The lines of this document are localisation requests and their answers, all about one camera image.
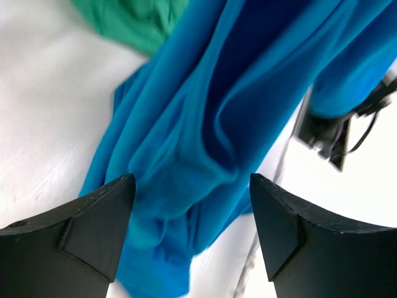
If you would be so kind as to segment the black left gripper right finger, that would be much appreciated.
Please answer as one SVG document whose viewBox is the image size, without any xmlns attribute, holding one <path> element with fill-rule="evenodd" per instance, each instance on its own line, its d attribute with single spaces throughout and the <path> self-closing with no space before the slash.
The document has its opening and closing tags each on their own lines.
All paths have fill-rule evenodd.
<svg viewBox="0 0 397 298">
<path fill-rule="evenodd" d="M 335 214 L 260 174 L 251 175 L 249 191 L 278 297 L 396 296 L 395 228 Z"/>
</svg>

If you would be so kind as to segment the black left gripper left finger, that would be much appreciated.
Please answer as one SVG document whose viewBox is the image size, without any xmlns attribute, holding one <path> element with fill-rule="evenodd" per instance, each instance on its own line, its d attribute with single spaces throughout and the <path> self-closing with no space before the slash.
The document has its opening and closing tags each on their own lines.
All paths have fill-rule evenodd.
<svg viewBox="0 0 397 298">
<path fill-rule="evenodd" d="M 94 192 L 1 229 L 1 297 L 105 297 L 135 198 L 124 175 Z"/>
</svg>

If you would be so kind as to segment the blue t shirt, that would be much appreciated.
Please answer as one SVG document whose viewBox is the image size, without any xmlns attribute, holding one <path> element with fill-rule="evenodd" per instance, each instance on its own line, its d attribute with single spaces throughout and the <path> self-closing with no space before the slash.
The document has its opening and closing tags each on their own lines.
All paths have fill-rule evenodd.
<svg viewBox="0 0 397 298">
<path fill-rule="evenodd" d="M 395 58 L 395 1 L 189 2 L 115 91 L 81 189 L 135 176 L 117 281 L 186 295 L 192 258 L 252 211 L 249 177 L 307 89 L 316 116 L 346 115 Z"/>
</svg>

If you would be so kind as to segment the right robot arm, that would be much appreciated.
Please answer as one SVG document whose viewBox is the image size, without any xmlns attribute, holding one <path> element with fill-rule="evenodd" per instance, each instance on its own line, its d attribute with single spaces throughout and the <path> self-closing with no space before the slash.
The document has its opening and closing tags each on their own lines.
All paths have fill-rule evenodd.
<svg viewBox="0 0 397 298">
<path fill-rule="evenodd" d="M 321 119 L 310 112 L 311 90 L 308 90 L 303 97 L 292 135 L 299 138 L 310 149 L 316 150 L 320 157 L 341 171 L 346 156 L 360 148 L 373 129 L 380 111 L 390 105 L 391 95 L 395 92 L 396 71 L 389 69 L 361 105 L 343 117 Z M 355 115 L 357 117 L 372 116 L 372 120 L 359 141 L 348 149 L 350 122 Z"/>
</svg>

